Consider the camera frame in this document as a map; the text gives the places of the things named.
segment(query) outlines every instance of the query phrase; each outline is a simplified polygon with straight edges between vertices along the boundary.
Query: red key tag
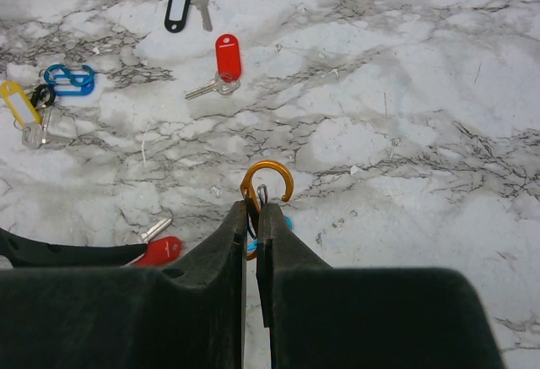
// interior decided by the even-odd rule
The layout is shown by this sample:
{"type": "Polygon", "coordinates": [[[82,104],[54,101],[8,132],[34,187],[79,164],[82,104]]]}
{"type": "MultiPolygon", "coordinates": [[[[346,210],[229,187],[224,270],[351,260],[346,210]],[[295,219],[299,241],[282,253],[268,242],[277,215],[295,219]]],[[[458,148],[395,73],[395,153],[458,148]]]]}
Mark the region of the red key tag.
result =
{"type": "Polygon", "coordinates": [[[160,266],[176,260],[182,250],[181,241],[175,236],[166,236],[160,240],[148,243],[146,253],[137,261],[135,266],[160,266]]]}
{"type": "Polygon", "coordinates": [[[232,34],[223,34],[216,40],[218,73],[225,82],[234,82],[242,75],[240,45],[232,34]]]}

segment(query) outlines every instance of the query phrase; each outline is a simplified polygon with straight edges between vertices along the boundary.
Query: blue clip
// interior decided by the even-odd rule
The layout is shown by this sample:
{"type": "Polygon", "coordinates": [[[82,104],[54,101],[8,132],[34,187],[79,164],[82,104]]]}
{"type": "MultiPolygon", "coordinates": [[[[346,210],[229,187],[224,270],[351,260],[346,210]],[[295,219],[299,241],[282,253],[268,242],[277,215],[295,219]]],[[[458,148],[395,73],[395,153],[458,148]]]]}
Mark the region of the blue clip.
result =
{"type": "Polygon", "coordinates": [[[55,63],[46,69],[43,79],[52,85],[63,84],[63,79],[69,79],[72,86],[85,86],[94,82],[95,72],[88,65],[82,65],[81,69],[70,69],[63,63],[55,63]]]}
{"type": "Polygon", "coordinates": [[[86,96],[92,93],[95,83],[92,80],[85,86],[73,86],[70,84],[55,84],[52,86],[57,96],[86,96]]]}

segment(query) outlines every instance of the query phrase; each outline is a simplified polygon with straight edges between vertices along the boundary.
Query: white marble table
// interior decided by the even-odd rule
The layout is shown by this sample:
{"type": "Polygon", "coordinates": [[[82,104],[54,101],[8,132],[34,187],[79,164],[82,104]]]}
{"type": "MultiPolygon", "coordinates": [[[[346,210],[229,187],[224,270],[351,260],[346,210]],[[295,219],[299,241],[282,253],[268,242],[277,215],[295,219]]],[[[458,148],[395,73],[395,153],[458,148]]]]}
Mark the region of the white marble table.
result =
{"type": "MultiPolygon", "coordinates": [[[[213,0],[212,33],[192,8],[177,35],[166,1],[0,0],[1,81],[99,71],[53,113],[68,148],[26,149],[0,106],[1,227],[110,246],[172,216],[189,250],[246,169],[279,160],[296,183],[283,210],[326,261],[463,272],[508,367],[538,368],[540,0],[213,0]],[[226,32],[242,87],[187,102],[226,32]]],[[[269,367],[252,274],[246,367],[269,367]]]]}

